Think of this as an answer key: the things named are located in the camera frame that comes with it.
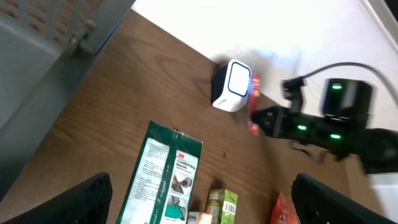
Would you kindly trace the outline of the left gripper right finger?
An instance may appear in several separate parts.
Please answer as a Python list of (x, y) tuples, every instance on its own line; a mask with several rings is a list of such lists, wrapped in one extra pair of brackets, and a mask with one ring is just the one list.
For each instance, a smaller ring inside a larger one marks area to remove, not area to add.
[(292, 184), (292, 201), (302, 224), (396, 224), (304, 173)]

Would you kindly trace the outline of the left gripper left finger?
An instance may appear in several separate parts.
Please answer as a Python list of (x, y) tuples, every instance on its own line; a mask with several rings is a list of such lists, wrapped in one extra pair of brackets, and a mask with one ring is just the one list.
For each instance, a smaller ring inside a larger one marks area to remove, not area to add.
[(113, 196), (111, 179), (100, 172), (5, 224), (105, 224)]

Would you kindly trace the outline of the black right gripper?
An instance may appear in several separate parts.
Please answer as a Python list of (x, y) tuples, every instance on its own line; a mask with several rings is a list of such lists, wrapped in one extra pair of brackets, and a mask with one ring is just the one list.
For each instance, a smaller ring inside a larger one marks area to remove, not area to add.
[(322, 119), (302, 112), (304, 85), (301, 77), (283, 81), (284, 96), (290, 101), (290, 106), (271, 106), (256, 110), (251, 113), (250, 118), (266, 136), (290, 139), (303, 145), (323, 146), (317, 130)]

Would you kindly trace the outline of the red snack bag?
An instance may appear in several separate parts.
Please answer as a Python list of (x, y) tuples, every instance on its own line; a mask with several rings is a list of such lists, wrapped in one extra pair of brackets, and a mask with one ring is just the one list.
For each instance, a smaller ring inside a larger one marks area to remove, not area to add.
[(293, 203), (280, 193), (272, 209), (269, 224), (299, 224), (299, 218)]

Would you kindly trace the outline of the green white snack bag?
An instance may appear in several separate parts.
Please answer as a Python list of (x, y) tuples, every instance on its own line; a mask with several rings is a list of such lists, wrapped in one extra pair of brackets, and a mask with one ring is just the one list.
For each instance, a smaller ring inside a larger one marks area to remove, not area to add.
[(203, 143), (151, 121), (117, 223), (186, 223)]

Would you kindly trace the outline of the green juice carton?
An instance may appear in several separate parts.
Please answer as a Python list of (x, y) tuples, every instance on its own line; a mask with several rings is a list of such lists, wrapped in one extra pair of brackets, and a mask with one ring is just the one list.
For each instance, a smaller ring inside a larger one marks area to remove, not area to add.
[(230, 190), (211, 189), (206, 213), (212, 215), (212, 224), (233, 224), (236, 215), (238, 194)]

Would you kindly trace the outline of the orange juice carton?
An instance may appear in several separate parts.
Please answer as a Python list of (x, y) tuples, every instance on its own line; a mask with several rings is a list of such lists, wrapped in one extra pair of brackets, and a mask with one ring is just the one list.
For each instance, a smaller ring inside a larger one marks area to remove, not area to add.
[(213, 215), (202, 212), (189, 212), (187, 224), (212, 224)]

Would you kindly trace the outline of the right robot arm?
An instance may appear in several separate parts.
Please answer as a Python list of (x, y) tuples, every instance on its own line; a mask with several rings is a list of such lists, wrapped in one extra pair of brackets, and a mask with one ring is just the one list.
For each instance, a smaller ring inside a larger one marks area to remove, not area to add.
[(257, 110), (251, 119), (266, 136), (327, 149), (340, 161), (357, 154), (366, 174), (397, 172), (397, 132), (366, 127), (373, 88), (343, 78), (325, 83), (322, 116), (302, 112), (303, 78), (282, 83), (289, 107)]

